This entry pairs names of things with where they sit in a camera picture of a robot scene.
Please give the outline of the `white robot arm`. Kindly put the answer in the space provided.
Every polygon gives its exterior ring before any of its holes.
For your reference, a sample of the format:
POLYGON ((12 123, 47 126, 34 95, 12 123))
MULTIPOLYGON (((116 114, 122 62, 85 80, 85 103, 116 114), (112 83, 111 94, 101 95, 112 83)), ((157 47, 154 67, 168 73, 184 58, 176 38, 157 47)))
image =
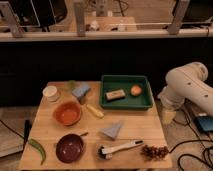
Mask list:
POLYGON ((171 69, 165 77, 167 85, 158 94, 161 101, 162 122, 170 124, 188 99, 198 105, 208 115, 213 116, 213 87, 205 83, 208 69, 201 62, 192 62, 171 69))

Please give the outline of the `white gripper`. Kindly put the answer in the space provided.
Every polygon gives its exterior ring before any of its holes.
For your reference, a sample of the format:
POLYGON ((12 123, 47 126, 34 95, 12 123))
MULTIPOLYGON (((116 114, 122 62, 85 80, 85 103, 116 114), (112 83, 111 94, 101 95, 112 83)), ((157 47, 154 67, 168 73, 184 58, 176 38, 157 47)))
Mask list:
POLYGON ((183 105, 183 97, 169 86, 165 86, 158 94, 158 98, 165 107, 162 110, 162 123, 165 125, 170 124, 176 116, 174 110, 179 109, 183 105))

